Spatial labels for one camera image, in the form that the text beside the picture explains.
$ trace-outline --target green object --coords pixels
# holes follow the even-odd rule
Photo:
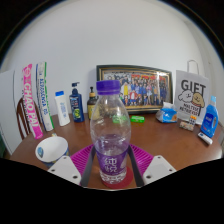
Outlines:
[[[132,122],[137,122],[137,123],[144,123],[145,122],[145,118],[141,117],[141,116],[132,116],[131,117],[131,121]]]
[[[125,116],[115,116],[115,115],[113,116],[112,119],[113,119],[113,123],[117,123],[117,124],[121,124],[127,120]]]

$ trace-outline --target picture frame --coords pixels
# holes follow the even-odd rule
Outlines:
[[[129,114],[156,113],[173,104],[172,72],[134,65],[97,65],[97,81],[119,80],[119,97]]]

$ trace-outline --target pink paper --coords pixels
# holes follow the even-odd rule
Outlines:
[[[24,102],[27,111],[27,115],[29,118],[30,128],[32,129],[32,133],[35,139],[39,139],[43,136],[43,132],[41,130],[35,105],[32,97],[32,85],[31,85],[31,69],[32,64],[29,64],[25,67],[23,72],[23,94],[24,94]]]

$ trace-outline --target small bottle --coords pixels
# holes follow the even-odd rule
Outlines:
[[[212,138],[215,134],[218,120],[219,116],[216,109],[216,97],[211,96],[211,102],[206,108],[206,114],[201,125],[201,131],[209,138]]]
[[[91,92],[89,93],[89,100],[87,101],[87,110],[88,110],[89,119],[91,120],[92,112],[95,107],[97,98],[95,93],[93,92],[92,86],[90,87],[90,89],[91,89]]]
[[[59,124],[60,126],[64,126],[70,122],[64,91],[55,93],[55,103],[58,111]]]
[[[79,82],[72,83],[72,87],[76,87]],[[82,95],[78,93],[78,90],[74,88],[72,94],[69,96],[72,116],[75,122],[84,121],[84,114],[82,108]]]
[[[119,98],[120,82],[98,81],[96,88],[99,99],[92,113],[90,134],[96,148],[102,181],[117,184],[125,178],[127,172],[131,123]]]

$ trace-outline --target water bottle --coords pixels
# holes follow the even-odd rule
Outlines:
[[[127,172],[127,151],[131,138],[128,112],[119,98],[119,80],[96,82],[99,98],[90,122],[100,176],[105,183],[121,182]]]

